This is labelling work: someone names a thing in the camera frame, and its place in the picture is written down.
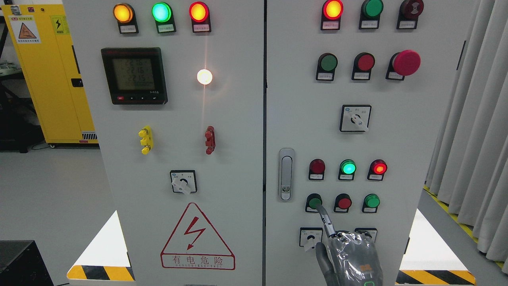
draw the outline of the lcd display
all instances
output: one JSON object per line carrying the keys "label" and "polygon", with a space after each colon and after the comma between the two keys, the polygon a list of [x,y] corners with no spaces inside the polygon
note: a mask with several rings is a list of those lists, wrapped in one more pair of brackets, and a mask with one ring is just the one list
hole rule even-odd
{"label": "lcd display", "polygon": [[155,90],[150,59],[113,59],[118,90]]}

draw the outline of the gray floor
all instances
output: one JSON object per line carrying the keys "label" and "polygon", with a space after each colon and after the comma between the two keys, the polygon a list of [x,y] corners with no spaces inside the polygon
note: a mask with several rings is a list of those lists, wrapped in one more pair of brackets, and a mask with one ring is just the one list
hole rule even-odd
{"label": "gray floor", "polygon": [[[508,285],[425,192],[419,209],[478,286]],[[66,272],[114,210],[100,150],[0,153],[0,240],[35,240],[55,284],[67,282]]]}

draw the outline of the green indicator light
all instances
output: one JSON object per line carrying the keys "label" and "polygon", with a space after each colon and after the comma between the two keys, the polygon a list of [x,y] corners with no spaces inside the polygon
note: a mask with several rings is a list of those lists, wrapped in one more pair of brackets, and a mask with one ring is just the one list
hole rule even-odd
{"label": "green indicator light", "polygon": [[325,71],[331,71],[337,67],[337,58],[332,55],[326,55],[321,60],[321,68]]}
{"label": "green indicator light", "polygon": [[366,5],[363,6],[363,12],[367,17],[377,17],[383,11],[383,1],[381,0],[370,0]]}
{"label": "green indicator light", "polygon": [[311,209],[316,209],[318,207],[318,205],[322,205],[322,204],[323,204],[323,202],[320,199],[318,199],[317,197],[311,198],[309,201],[309,207]]}
{"label": "green indicator light", "polygon": [[356,171],[356,165],[353,160],[346,160],[340,165],[340,169],[344,174],[351,175]]}
{"label": "green indicator light", "polygon": [[365,198],[365,204],[369,208],[377,208],[380,204],[379,197],[376,194],[370,194]]}
{"label": "green indicator light", "polygon": [[152,15],[157,22],[167,22],[171,18],[171,8],[164,2],[155,3],[152,7]]}

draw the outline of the yellow terminal connector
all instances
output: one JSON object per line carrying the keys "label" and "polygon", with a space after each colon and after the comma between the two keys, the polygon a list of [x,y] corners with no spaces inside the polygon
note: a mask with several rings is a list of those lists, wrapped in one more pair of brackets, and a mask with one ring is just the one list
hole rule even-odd
{"label": "yellow terminal connector", "polygon": [[145,126],[138,132],[138,135],[141,137],[139,143],[143,146],[141,153],[143,155],[148,154],[153,148],[153,137],[152,137],[152,129],[150,126]]}

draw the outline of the digital power meter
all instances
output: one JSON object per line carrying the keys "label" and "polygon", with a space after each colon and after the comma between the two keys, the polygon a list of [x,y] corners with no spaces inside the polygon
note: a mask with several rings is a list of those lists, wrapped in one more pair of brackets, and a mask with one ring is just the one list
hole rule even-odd
{"label": "digital power meter", "polygon": [[101,49],[113,104],[168,102],[161,49]]}

